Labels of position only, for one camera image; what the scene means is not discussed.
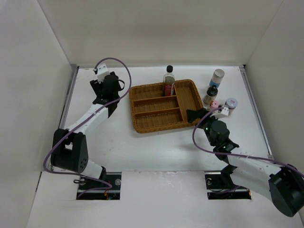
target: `tray compartment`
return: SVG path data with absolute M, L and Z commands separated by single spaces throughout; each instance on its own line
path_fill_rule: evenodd
M 181 109 L 181 114 L 185 120 L 187 119 L 187 109 L 199 110 L 202 108 L 201 99 L 200 97 L 197 97 L 197 89 L 192 81 L 176 84 L 175 92 Z
M 135 113 L 158 111 L 178 107 L 179 105 L 175 95 L 134 101 Z
M 138 113 L 135 115 L 138 128 L 159 127 L 167 124 L 183 122 L 179 108 Z
M 134 87 L 134 89 L 131 90 L 132 99 L 136 101 L 155 97 L 162 97 L 162 86 L 162 83 L 143 85 L 141 87 L 136 86 Z

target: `woven basket tray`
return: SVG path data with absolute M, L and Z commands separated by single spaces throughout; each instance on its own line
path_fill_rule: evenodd
M 139 85 L 129 93 L 134 129 L 138 133 L 149 133 L 193 126 L 187 122 L 186 110 L 203 107 L 193 81 L 175 81 L 173 96 L 162 96 L 163 83 Z

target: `white enclosure wall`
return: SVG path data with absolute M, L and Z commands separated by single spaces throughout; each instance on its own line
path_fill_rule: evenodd
M 282 0 L 38 0 L 71 63 L 246 64 Z
M 27 224 L 71 67 L 36 0 L 0 0 L 0 227 Z
M 301 171 L 304 171 L 303 10 L 303 0 L 285 0 L 246 66 L 274 156 Z

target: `pink cap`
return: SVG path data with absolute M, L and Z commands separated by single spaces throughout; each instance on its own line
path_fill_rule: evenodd
M 218 108 L 219 107 L 218 105 L 219 105 L 218 101 L 211 101 L 209 107 L 210 107 L 211 110 L 213 110 L 215 108 Z

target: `red liquid bottle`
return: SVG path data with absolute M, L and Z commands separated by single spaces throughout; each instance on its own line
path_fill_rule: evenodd
M 163 95 L 172 96 L 174 94 L 175 77 L 172 74 L 173 67 L 167 66 L 167 73 L 163 77 Z

